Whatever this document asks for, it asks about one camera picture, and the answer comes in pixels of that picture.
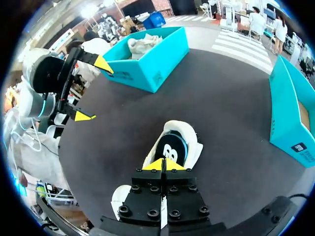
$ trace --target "floor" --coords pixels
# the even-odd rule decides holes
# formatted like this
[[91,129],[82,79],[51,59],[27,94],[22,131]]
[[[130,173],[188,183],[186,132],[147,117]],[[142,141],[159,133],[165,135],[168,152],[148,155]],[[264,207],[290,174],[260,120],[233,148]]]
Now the floor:
[[[220,28],[220,22],[210,21],[201,15],[173,16],[166,18],[165,27],[184,26],[191,48],[219,53],[241,60],[270,74],[277,56],[270,50],[270,39],[263,36],[262,45],[239,34],[239,38],[228,36],[228,31]],[[282,56],[289,59],[286,52]]]

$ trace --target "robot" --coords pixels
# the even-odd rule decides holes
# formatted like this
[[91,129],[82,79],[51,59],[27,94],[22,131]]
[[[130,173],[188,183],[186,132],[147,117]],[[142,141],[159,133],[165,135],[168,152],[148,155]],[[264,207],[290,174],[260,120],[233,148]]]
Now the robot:
[[[102,56],[86,53],[82,48],[72,49],[66,60],[47,51],[35,54],[26,60],[28,66],[23,70],[25,86],[18,108],[21,115],[16,119],[8,113],[5,119],[6,146],[10,145],[12,132],[22,135],[25,129],[34,126],[33,120],[54,112],[67,114],[75,121],[96,117],[68,102],[77,60],[114,73]],[[119,220],[103,216],[101,225],[93,228],[89,235],[160,235],[166,224],[170,236],[279,235],[297,209],[291,197],[276,197],[254,216],[230,229],[223,222],[211,223],[209,207],[198,190],[193,169],[203,148],[197,140],[189,124],[176,120],[167,122],[142,168],[135,170],[131,186],[124,192],[125,199],[120,199],[121,202],[113,207]],[[78,229],[60,217],[44,197],[40,196],[37,203],[65,234],[79,234]]]
[[[42,152],[41,133],[37,133],[35,128],[36,121],[41,121],[54,113],[68,115],[74,121],[92,120],[96,117],[94,114],[75,107],[68,100],[70,87],[74,81],[72,72],[77,60],[94,65],[109,74],[113,73],[102,56],[87,53],[82,48],[73,48],[66,60],[58,58],[54,52],[40,48],[32,49],[25,56],[22,83],[19,85],[19,102],[16,107],[7,112],[3,124],[3,144],[8,155],[13,155],[12,158],[11,156],[9,158],[9,164],[14,166],[16,177],[21,175],[21,171],[18,170],[18,167],[22,166],[21,163],[31,175],[35,173],[36,169],[38,170],[38,164],[32,165],[35,163],[34,161],[24,160],[22,156],[14,157],[14,153],[16,153],[14,148],[19,141],[23,140],[26,144],[25,140],[28,139],[29,143],[36,143],[36,145],[27,146],[37,152],[37,157],[46,156]],[[28,132],[32,126],[35,134]],[[58,150],[58,142],[51,144],[52,146]],[[52,153],[52,158],[56,159],[58,154]],[[48,162],[48,158],[42,158],[42,160],[42,163]],[[51,163],[59,163],[59,160],[57,161],[53,160]],[[37,176],[34,177],[39,179],[47,174],[44,171],[36,173]]]
[[222,29],[231,30],[229,34],[231,37],[237,38],[238,35],[235,33],[237,31],[237,22],[235,22],[235,11],[240,11],[242,9],[242,3],[236,0],[226,0],[222,2],[225,7],[226,19],[221,19],[220,27]]
[[111,42],[114,39],[118,41],[121,38],[120,32],[124,31],[124,28],[119,26],[116,20],[106,13],[101,18],[102,22],[97,26],[99,37],[107,42]]

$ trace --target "white cable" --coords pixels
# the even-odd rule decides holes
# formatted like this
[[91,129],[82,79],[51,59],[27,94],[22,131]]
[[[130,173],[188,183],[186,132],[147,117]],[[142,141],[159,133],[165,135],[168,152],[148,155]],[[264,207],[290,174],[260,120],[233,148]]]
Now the white cable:
[[48,200],[52,200],[52,201],[58,201],[58,202],[72,202],[73,200],[75,200],[75,198],[55,198],[55,197],[47,197],[45,196],[46,199]]
[[74,199],[74,196],[73,195],[66,195],[66,194],[55,194],[55,193],[45,193],[45,192],[41,192],[41,191],[38,191],[38,190],[34,190],[34,189],[31,189],[31,188],[26,188],[27,190],[30,190],[30,191],[33,191],[33,192],[36,192],[36,193],[40,193],[40,194],[45,194],[45,195],[51,195],[51,196],[58,196],[58,197],[73,197]]
[[35,131],[35,135],[36,135],[37,140],[38,140],[38,142],[39,142],[39,151],[41,151],[41,141],[40,141],[40,139],[39,139],[39,137],[38,137],[37,129],[36,129],[36,126],[35,126],[35,124],[34,124],[34,119],[33,119],[33,118],[31,119],[31,124],[33,125],[33,129],[34,129],[34,131]]
[[24,130],[27,131],[27,129],[25,129],[22,124],[21,124],[21,114],[19,114],[19,123],[20,123],[20,127]]
[[17,132],[12,131],[11,134],[17,135],[21,140],[24,141],[24,144],[27,145],[28,147],[30,147],[32,150],[34,150],[34,151],[36,151],[36,152],[41,152],[41,141],[39,140],[38,133],[37,133],[37,130],[36,130],[36,127],[35,127],[35,124],[34,124],[33,119],[31,120],[31,122],[32,122],[34,131],[35,131],[35,135],[36,135],[37,140],[38,140],[38,143],[39,143],[39,149],[35,149],[35,148],[33,148],[31,145],[27,144],[27,143],[25,142],[25,140],[21,137],[21,135],[19,135]]
[[[8,151],[8,148],[7,148],[6,144],[5,144],[5,141],[3,141],[3,142],[4,142],[5,149],[6,149],[6,153],[7,153],[7,155],[9,156],[9,151]],[[19,171],[18,171],[18,167],[17,167],[17,165],[16,165],[16,161],[15,161],[15,158],[14,158],[14,151],[13,151],[13,148],[12,148],[11,145],[9,146],[9,148],[10,148],[11,151],[12,151],[12,159],[13,159],[13,163],[14,163],[14,167],[15,167],[15,171],[16,171],[16,178],[18,179],[18,182],[20,183],[20,180],[19,180]]]

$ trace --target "turquoise box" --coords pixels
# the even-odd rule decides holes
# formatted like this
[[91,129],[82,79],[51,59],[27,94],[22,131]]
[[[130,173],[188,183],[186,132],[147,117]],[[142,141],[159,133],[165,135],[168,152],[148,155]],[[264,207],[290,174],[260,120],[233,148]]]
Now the turquoise box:
[[[131,52],[127,44],[128,40],[142,39],[147,33],[161,36],[162,42],[139,60],[129,59]],[[136,32],[124,38],[103,55],[114,74],[110,75],[104,71],[102,73],[111,81],[155,93],[188,52],[184,27]]]
[[281,56],[269,82],[270,142],[306,168],[315,166],[315,90],[303,74]]

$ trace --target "round table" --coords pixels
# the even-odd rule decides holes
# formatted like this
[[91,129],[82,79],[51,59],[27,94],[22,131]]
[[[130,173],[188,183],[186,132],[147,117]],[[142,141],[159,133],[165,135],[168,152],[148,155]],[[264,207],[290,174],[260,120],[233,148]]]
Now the round table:
[[78,106],[91,121],[70,120],[60,161],[71,191],[97,227],[115,218],[115,189],[131,184],[168,120],[192,125],[204,145],[196,163],[198,189],[213,223],[234,226],[278,195],[287,195],[304,168],[269,143],[268,75],[241,61],[191,50],[155,94],[100,75]]

